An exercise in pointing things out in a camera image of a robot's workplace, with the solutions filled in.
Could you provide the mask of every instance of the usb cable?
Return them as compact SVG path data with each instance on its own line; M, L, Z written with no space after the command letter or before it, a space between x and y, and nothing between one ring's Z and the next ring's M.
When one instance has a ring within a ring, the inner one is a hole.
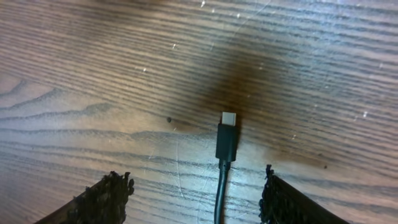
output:
M220 177L218 179L216 205L214 209L215 224L221 224L228 171L231 168L231 162L236 160L238 129L235 125L236 114L223 112L221 123L218 124L217 131L216 158L220 160L218 163Z

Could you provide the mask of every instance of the black serrated object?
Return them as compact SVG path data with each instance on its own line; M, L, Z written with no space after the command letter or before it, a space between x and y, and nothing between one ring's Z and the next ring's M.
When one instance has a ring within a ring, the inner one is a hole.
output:
M267 165L267 182L259 202L263 224L348 224L274 175Z

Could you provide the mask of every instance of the wooden surface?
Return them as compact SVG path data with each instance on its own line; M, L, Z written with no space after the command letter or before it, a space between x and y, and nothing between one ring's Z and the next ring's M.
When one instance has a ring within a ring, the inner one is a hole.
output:
M126 223L212 223L222 110L227 223L260 222L270 163L351 223L397 223L397 72L395 1L0 1L0 223L111 170L136 181Z

